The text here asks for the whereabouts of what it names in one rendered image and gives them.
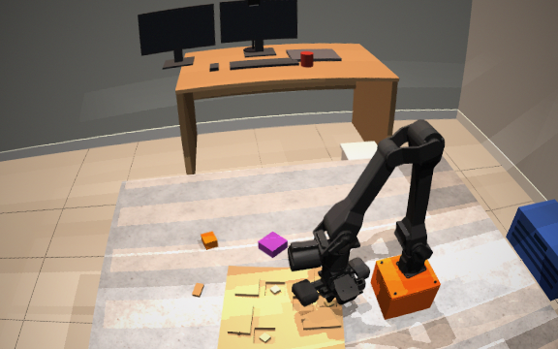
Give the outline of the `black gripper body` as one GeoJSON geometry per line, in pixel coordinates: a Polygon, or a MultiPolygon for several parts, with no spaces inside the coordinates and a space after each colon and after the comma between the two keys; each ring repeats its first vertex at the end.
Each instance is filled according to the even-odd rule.
{"type": "Polygon", "coordinates": [[[293,283],[292,292],[298,298],[301,305],[312,304],[319,299],[319,294],[317,290],[323,294],[323,296],[331,293],[326,288],[326,284],[333,275],[341,276],[344,274],[345,270],[351,270],[351,278],[357,276],[366,279],[370,275],[370,269],[367,267],[365,262],[363,262],[360,257],[354,258],[349,261],[348,265],[342,269],[335,270],[326,267],[324,262],[322,262],[322,270],[318,271],[320,279],[310,282],[308,279],[304,279],[300,282],[293,283]]]}

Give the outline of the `purple cube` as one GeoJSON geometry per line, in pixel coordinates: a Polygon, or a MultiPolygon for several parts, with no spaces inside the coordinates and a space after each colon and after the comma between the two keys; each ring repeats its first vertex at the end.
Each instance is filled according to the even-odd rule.
{"type": "Polygon", "coordinates": [[[288,248],[288,241],[273,231],[262,239],[259,239],[259,249],[271,258],[288,248]]]}

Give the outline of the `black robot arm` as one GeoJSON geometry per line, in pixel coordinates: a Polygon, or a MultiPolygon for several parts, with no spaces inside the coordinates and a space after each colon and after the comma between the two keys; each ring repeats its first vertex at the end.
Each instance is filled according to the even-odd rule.
{"type": "MultiPolygon", "coordinates": [[[[427,243],[424,221],[433,171],[442,159],[444,148],[443,136],[423,119],[405,125],[391,137],[381,140],[351,192],[334,204],[313,230],[314,239],[291,242],[288,248],[290,270],[320,268],[322,262],[331,270],[346,267],[350,250],[360,247],[357,234],[365,211],[395,167],[413,164],[407,213],[401,221],[396,221],[394,231],[403,248],[396,265],[408,279],[426,271],[424,262],[433,252],[427,243]],[[403,143],[409,146],[401,146],[403,143]]],[[[340,305],[353,301],[365,289],[363,277],[351,276],[348,269],[341,276],[333,275],[326,284],[340,305]]]]}

